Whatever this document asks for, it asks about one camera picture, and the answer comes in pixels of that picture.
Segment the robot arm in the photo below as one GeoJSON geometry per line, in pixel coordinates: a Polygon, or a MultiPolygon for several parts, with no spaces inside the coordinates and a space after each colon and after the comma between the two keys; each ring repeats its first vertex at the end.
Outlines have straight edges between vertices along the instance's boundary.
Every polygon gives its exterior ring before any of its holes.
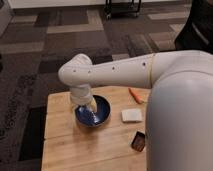
{"type": "Polygon", "coordinates": [[[64,64],[58,74],[70,87],[71,100],[77,105],[85,105],[93,99],[90,85],[152,88],[175,60],[189,56],[200,56],[200,51],[148,54],[99,65],[92,65],[88,56],[79,54],[64,64]]]}

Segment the white sponge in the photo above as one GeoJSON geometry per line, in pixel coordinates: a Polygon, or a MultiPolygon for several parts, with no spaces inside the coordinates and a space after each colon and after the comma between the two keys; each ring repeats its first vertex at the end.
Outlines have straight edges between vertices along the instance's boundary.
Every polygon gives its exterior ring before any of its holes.
{"type": "Polygon", "coordinates": [[[140,109],[126,109],[122,110],[123,122],[142,122],[142,113],[140,109]]]}

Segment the wooden table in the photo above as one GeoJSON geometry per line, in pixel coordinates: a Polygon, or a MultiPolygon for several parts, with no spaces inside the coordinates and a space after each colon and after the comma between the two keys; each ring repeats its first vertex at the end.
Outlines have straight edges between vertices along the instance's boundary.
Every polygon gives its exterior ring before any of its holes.
{"type": "MultiPolygon", "coordinates": [[[[144,100],[149,90],[135,89],[144,100]]],[[[94,88],[111,105],[110,119],[97,128],[79,127],[73,114],[69,92],[48,97],[42,171],[146,171],[146,150],[130,147],[141,123],[123,123],[121,111],[140,108],[145,120],[146,103],[137,104],[126,87],[94,88]]]]}

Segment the gray carpet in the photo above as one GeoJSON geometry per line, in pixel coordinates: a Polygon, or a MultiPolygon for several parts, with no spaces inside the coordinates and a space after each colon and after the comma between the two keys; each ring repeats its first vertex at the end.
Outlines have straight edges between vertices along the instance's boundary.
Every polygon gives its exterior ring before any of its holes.
{"type": "Polygon", "coordinates": [[[106,20],[103,6],[16,10],[0,38],[0,170],[40,170],[47,96],[67,91],[59,67],[175,50],[187,1],[144,3],[138,18],[106,20]]]}

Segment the carrot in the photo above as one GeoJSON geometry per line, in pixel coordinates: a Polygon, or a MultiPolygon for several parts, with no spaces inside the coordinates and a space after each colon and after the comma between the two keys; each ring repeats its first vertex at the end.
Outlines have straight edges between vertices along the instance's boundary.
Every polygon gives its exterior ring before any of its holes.
{"type": "Polygon", "coordinates": [[[129,93],[132,95],[132,97],[135,99],[135,101],[138,104],[143,103],[143,100],[140,98],[140,96],[132,88],[128,88],[128,89],[129,89],[129,93]]]}

